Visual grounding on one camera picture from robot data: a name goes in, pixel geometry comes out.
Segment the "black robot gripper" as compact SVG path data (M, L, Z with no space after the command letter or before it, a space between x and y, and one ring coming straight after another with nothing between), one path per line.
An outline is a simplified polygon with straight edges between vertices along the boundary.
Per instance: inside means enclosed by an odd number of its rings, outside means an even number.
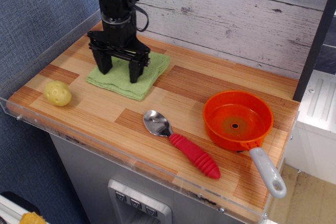
M112 56L129 62L130 82L136 83L143 73L144 66L149 66L150 49L137 38L133 22L107 23L102 21L103 29L87 33L91 49L99 71L107 74L113 64Z

